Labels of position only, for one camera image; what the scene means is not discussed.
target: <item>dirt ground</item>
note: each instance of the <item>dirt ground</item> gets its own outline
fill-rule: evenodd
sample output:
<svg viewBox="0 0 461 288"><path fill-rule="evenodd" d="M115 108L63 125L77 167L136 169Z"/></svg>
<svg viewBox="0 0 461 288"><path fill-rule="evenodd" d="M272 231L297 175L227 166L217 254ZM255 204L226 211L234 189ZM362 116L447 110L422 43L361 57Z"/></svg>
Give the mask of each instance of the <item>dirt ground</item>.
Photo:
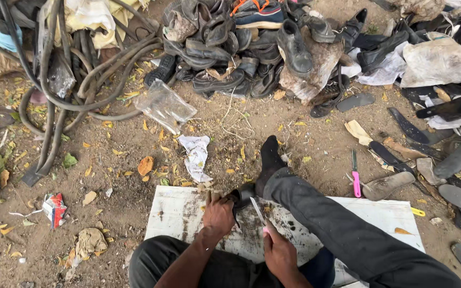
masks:
<svg viewBox="0 0 461 288"><path fill-rule="evenodd" d="M146 13L151 18L159 19L166 4L168 1L151 2ZM389 15L367 0L316 0L311 5L339 23L353 16L356 10L366 7L369 10L366 26L374 23L380 32L389 17L399 16L398 12ZM136 81L128 81L124 92L144 91L144 88L140 88L141 79L150 67L145 63L139 63L139 67L144 72L133 71ZM19 99L31 85L19 77L25 78L24 75L17 75L0 82L0 108L12 103L9 98ZM396 107L417 127L427 128L425 121L415 118L411 104L396 92L396 88L386 90L383 87L364 87L354 83L352 92L370 92L376 96L376 102L345 113L334 110L328 117L312 119L308 116L310 107L302 106L299 101L286 98L279 101L272 98L233 99L229 105L229 97L215 95L207 101L196 95L190 84L178 82L173 88L198 109L195 118L182 128L181 134L208 135L212 138L208 146L205 172L214 177L213 187L222 191L229 191L245 179L258 176L261 166L260 157L255 158L256 150L259 150L269 135L277 135L282 142L281 154L289 156L294 172L309 180L325 195L351 197L352 187L345 173L351 171L352 148L357 150L358 169L363 182L385 177L391 172L383 170L366 147L346 131L345 122L355 119L375 141L383 141L379 134L386 132L394 140L403 143L401 131L387 111L387 107ZM381 99L384 93L387 101ZM129 102L115 101L107 113L131 111L132 105L128 108L125 106ZM40 126L43 125L45 115L41 107L31 105L29 108L31 118ZM144 120L148 130L144 130ZM295 125L300 121L305 125ZM236 132L238 136L222 129L228 129L228 123L240 129ZM35 141L35 136L21 123L10 127L7 143L13 141L16 147L6 162L6 168L10 171L9 185L0 190L0 225L8 224L7 227L15 228L4 236L0 233L0 287L16 287L22 281L32 281L36 287L54 287L57 283L63 283L65 287L128 286L128 271L123 268L125 257L144 238L154 189L160 184L157 176L151 176L149 181L143 182L136 169L138 163L145 156L152 156L155 160L154 169L168 172L163 178L167 178L170 184L176 179L178 182L179 179L191 181L191 177L183 164L185 152L182 147L166 130L166 139L160 141L161 127L152 119L138 116L112 124L110 128L99 120L87 118L73 132L68 133L70 140L62 143L52 172L33 188L27 187L20 179L27 165L32 165L38 159L37 147L40 147L41 142ZM0 130L0 141L4 131ZM84 147L83 142L91 147ZM243 146L245 160L241 162L238 158L241 158L240 149ZM0 154L4 154L7 147L4 145ZM116 155L113 149L124 153ZM17 159L24 151L27 154ZM74 155L79 163L69 169L63 168L61 161L66 153ZM303 162L306 156L310 156L311 160ZM85 176L90 167L92 170ZM235 173L227 173L227 169L234 169ZM126 171L133 174L124 176ZM113 193L108 198L105 191L111 187ZM81 202L90 191L97 192L98 197L83 207ZM36 223L34 226L24 226L22 217L8 214L27 214L35 208L39 209L46 193L63 194L68 207L67 222L63 226L52 230L43 213L27 218ZM461 265L450 250L453 243L461 242L461 230L454 226L447 207L413 186L395 192L388 199L410 201L413 207L426 212L426 217L415 216L426 252L450 267L461 278ZM28 203L33 204L34 208L30 208ZM440 217L443 223L432 225L430 219L435 217ZM109 243L108 250L99 257L92 255L89 260L83 261L73 279L65 280L67 271L58 265L58 260L68 255L75 245L75 236L82 229L93 227L99 221L109 230L105 236L112 237L114 241ZM19 263L19 257L10 257L14 252L20 252L26 258L26 263Z"/></svg>

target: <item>clear plastic bag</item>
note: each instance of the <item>clear plastic bag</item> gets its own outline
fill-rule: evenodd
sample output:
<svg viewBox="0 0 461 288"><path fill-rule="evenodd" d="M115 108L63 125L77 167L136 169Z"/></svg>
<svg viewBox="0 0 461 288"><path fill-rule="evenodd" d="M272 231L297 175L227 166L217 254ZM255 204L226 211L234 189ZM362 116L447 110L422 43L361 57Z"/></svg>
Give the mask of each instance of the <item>clear plastic bag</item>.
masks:
<svg viewBox="0 0 461 288"><path fill-rule="evenodd" d="M145 115L159 122L173 134L179 134L181 127L197 114L197 109L186 103L163 81L156 79L146 95L134 101L135 107Z"/></svg>

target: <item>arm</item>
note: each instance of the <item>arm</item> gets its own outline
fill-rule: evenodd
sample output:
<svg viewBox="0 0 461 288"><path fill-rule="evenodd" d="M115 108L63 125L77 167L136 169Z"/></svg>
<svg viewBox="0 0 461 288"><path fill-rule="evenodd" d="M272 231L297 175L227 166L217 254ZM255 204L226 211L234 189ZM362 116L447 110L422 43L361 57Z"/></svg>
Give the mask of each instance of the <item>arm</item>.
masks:
<svg viewBox="0 0 461 288"><path fill-rule="evenodd" d="M287 169L268 180L264 196L291 211L371 287L461 288L460 278L444 264L360 219Z"/></svg>
<svg viewBox="0 0 461 288"><path fill-rule="evenodd" d="M298 270L295 246L268 219L266 226L267 230L263 230L264 259L270 272L285 288L312 288Z"/></svg>
<svg viewBox="0 0 461 288"><path fill-rule="evenodd" d="M204 228L193 243L174 261L159 279L155 287L196 288L205 265L223 236L227 235L234 226L232 207L234 203L228 198L220 199L218 193L206 195L206 206L202 220Z"/></svg>

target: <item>orange shoelace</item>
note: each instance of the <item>orange shoelace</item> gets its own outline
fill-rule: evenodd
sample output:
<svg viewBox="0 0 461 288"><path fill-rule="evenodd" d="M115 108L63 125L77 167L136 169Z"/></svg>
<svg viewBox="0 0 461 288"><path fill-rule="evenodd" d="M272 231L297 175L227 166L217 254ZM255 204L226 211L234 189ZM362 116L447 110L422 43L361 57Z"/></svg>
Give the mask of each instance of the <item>orange shoelace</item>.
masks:
<svg viewBox="0 0 461 288"><path fill-rule="evenodd" d="M230 16L232 17L234 15L234 13L238 10L238 8L243 4L245 3L247 0L239 0L239 4L237 4L235 7L234 7L234 10L232 10L232 12L230 13ZM263 7L261 8L261 6L259 6L259 2L257 2L257 0L252 0L252 2L257 6L257 9L259 9L259 12L261 12L264 8L266 8L266 6L268 6L269 4L269 1L266 0L266 3L263 5Z"/></svg>

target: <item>hand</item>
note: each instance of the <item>hand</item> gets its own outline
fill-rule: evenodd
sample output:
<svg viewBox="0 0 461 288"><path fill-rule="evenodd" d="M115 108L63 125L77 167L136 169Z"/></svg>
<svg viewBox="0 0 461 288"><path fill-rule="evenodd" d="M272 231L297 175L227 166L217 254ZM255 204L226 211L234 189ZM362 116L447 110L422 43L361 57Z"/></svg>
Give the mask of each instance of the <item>hand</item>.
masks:
<svg viewBox="0 0 461 288"><path fill-rule="evenodd" d="M219 193L208 191L205 197L205 212L202 216L204 228L211 231L218 241L227 235L234 226L232 207L234 202L228 198L221 198Z"/></svg>
<svg viewBox="0 0 461 288"><path fill-rule="evenodd" d="M263 232L266 266L285 286L300 274L296 248L268 219L266 219L266 227L268 232Z"/></svg>

